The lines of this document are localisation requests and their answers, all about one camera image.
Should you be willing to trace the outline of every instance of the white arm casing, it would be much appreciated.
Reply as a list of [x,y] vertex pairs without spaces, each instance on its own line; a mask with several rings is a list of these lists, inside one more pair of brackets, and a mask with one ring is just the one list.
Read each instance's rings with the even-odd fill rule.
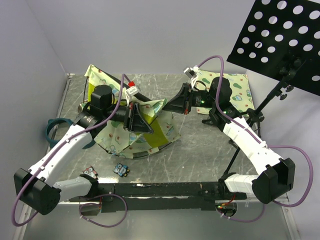
[[60,202],[72,199],[77,196],[85,196],[89,193],[92,184],[84,177],[78,176],[77,178],[57,181],[53,187],[60,189]]
[[274,166],[278,164],[281,156],[268,148],[266,142],[262,141],[258,135],[255,134],[244,118],[237,117],[234,120],[248,129],[258,140],[261,141],[261,143],[258,143],[245,129],[242,129],[233,122],[224,126],[223,132],[240,147],[252,162],[258,175],[233,174],[228,177],[224,183],[232,193],[240,192],[254,194],[252,190],[252,181],[257,179],[259,175],[267,169],[266,165]]
[[252,190],[252,181],[257,179],[258,175],[233,174],[228,177],[224,183],[231,193],[254,194]]
[[262,141],[248,126],[245,118],[237,117],[234,120],[247,128],[257,139],[261,141],[261,143],[258,143],[246,130],[233,122],[224,126],[223,132],[240,147],[252,162],[258,175],[267,169],[266,165],[274,166],[280,162],[279,159],[281,159],[281,156],[267,147],[266,142]]
[[[52,154],[52,152],[61,145],[67,138],[72,135],[84,130],[83,127],[79,125],[71,125],[67,133],[63,138],[47,153],[40,161],[30,167],[31,174],[34,174],[44,163],[46,159]],[[51,159],[51,161],[46,165],[45,169],[40,172],[37,176],[38,179],[45,178],[45,183],[52,187],[57,181],[61,171],[64,166],[73,159],[73,157],[82,150],[84,146],[89,144],[92,141],[92,136],[89,132],[84,132],[79,136],[72,139],[70,142],[66,143]]]

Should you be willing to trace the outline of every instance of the black stand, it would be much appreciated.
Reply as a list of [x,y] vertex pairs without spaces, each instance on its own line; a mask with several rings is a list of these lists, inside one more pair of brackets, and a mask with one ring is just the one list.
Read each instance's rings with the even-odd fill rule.
[[[266,96],[266,98],[263,100],[263,102],[257,107],[256,110],[253,110],[251,108],[248,108],[246,111],[249,114],[249,119],[246,121],[249,127],[251,128],[254,123],[257,123],[257,130],[258,130],[258,136],[261,138],[261,122],[265,119],[265,117],[262,114],[262,110],[267,106],[267,104],[274,98],[279,97],[280,100],[284,100],[287,97],[287,94],[282,94],[281,91],[282,88],[286,88],[286,92],[291,92],[294,87],[289,85],[288,82],[296,75],[299,68],[303,65],[302,60],[299,57],[295,57],[292,63],[289,63],[287,67],[283,67],[279,74],[283,75],[282,80],[278,82],[278,84],[270,91],[270,93]],[[224,171],[223,175],[226,175],[229,173],[229,170],[232,166],[232,164],[235,162],[236,157],[238,156],[240,152],[240,147],[237,147],[229,165],[227,166],[226,170]]]

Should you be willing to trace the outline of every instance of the teal bracelet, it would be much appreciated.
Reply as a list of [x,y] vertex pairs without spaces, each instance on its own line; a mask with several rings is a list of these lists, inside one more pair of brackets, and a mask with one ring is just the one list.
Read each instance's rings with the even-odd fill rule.
[[[51,149],[60,141],[60,139],[59,140],[51,139],[49,137],[49,133],[56,125],[63,124],[63,123],[67,123],[69,125],[69,127],[73,124],[71,119],[63,118],[63,117],[48,120],[48,125],[46,126],[44,133],[45,133],[45,139],[49,143],[49,146]],[[96,142],[94,140],[92,140],[90,143],[88,143],[86,146],[84,146],[83,149],[88,149],[88,148],[92,147],[93,145],[95,145],[95,143]]]

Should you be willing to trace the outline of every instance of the patterned cloth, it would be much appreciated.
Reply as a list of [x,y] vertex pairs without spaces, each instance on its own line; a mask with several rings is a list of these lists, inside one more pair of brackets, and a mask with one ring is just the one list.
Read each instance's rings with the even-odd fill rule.
[[[109,85],[115,98],[119,96],[120,84],[94,65],[89,66],[84,76],[88,77],[89,101],[91,93],[98,85]],[[123,88],[122,99],[125,99],[125,90]],[[122,122],[109,121],[94,139],[108,153],[133,159],[137,153],[156,153],[160,147],[176,141],[181,136],[176,127],[173,114],[168,111],[162,111],[167,99],[142,102],[133,97],[132,101],[140,104],[140,112],[154,130],[154,133],[130,132],[124,130]]]
[[[206,85],[206,89],[209,90],[211,82],[216,77],[220,77],[220,73],[200,70],[200,76],[198,77],[198,80],[203,82]],[[230,102],[232,105],[241,113],[245,112],[248,108],[255,109],[249,88],[248,76],[245,74],[224,73],[223,77],[228,79],[230,82],[230,87],[232,90]],[[199,90],[205,89],[205,86],[203,86],[201,83],[197,83],[196,87]],[[211,108],[197,107],[196,111],[198,114],[208,115],[210,109]]]

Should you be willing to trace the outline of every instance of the yellow fabric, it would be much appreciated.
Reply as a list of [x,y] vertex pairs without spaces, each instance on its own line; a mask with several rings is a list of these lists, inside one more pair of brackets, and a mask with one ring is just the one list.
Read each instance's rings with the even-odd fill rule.
[[146,133],[144,134],[144,138],[151,147],[156,148],[169,143],[169,141],[166,139],[166,136],[162,132],[162,129],[157,120],[154,120],[154,122],[150,126],[154,130],[154,133]]
[[[85,76],[88,77],[88,100],[98,85],[108,85],[112,88],[115,99],[119,97],[120,84],[105,74],[103,71],[90,65]],[[150,124],[154,133],[139,133],[124,130],[121,122],[110,120],[106,127],[94,138],[94,141],[108,153],[124,158],[133,158],[134,154],[148,152],[153,154],[160,146],[172,143],[181,136],[177,130],[175,120],[171,112],[162,111],[167,99],[142,102],[132,98],[134,103],[139,103],[139,110],[147,123]]]

